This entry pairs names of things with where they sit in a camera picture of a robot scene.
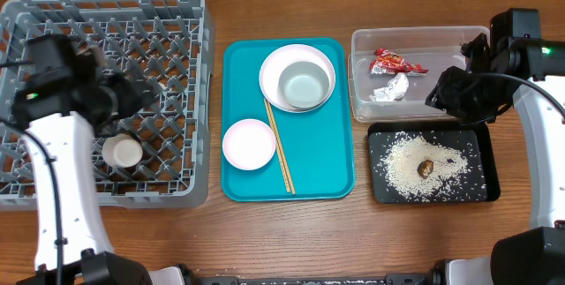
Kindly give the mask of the white tissue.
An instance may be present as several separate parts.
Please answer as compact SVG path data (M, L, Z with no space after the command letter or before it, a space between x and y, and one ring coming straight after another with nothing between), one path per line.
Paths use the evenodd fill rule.
M397 73L384 87L373 90L371 101L400 101L407 93L409 80L404 73Z

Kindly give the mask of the white paper cup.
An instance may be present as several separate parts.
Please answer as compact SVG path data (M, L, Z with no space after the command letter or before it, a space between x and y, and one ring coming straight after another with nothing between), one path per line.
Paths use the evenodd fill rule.
M130 168L143 156L140 143L126 134L107 138L102 145L102 158L111 167Z

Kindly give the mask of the brown food scrap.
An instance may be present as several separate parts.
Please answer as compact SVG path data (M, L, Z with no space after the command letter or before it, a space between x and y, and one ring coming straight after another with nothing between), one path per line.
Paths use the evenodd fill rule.
M433 173L433 169L434 169L433 161L424 160L419 163L417 167L417 172L421 178L427 179Z

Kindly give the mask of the white rice grains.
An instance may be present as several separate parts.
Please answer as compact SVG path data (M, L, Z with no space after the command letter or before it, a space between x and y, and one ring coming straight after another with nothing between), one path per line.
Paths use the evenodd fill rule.
M376 131L368 136L373 194L380 203L487 200L486 176L473 131ZM433 173L418 175L431 160Z

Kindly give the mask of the red snack wrapper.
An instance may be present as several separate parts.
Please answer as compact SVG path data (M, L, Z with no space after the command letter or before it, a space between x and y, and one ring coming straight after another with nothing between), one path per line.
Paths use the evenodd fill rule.
M420 64L410 64L402 56L388 49L376 49L375 58L369 66L371 74L396 75L403 73L407 76L422 76L428 73Z

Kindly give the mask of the grey bowl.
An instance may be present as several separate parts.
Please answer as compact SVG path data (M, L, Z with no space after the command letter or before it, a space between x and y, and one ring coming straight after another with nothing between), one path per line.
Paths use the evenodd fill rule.
M286 67L278 81L283 99L295 109L313 109L324 102L331 91L326 72L311 62L296 62Z

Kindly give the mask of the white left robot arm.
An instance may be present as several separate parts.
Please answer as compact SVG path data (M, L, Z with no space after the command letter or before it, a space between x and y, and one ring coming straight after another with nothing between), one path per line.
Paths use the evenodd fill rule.
M35 274L24 282L151 283L143 265L114 253L102 223L92 145L108 124L153 105L154 89L144 79L103 75L102 53L78 52L66 35L43 35L26 46L34 71L15 93L9 124L25 141L38 211Z

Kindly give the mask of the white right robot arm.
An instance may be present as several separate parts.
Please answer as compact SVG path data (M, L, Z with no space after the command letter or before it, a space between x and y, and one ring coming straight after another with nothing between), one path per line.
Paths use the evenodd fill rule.
M461 47L464 69L439 77L426 105L462 124L492 122L514 107L524 129L531 177L529 230L498 241L489 256L447 259L434 284L564 282L564 44L541 35L535 9L493 16L490 34Z

